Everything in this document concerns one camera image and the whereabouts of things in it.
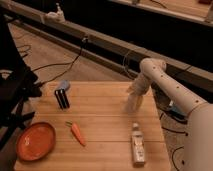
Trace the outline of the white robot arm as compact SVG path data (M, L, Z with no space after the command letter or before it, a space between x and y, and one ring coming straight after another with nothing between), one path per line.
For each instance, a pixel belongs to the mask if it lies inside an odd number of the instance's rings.
M126 111L138 110L150 85L156 83L188 118L183 171L213 171L213 104L166 74L166 63L145 58L140 73L128 88Z

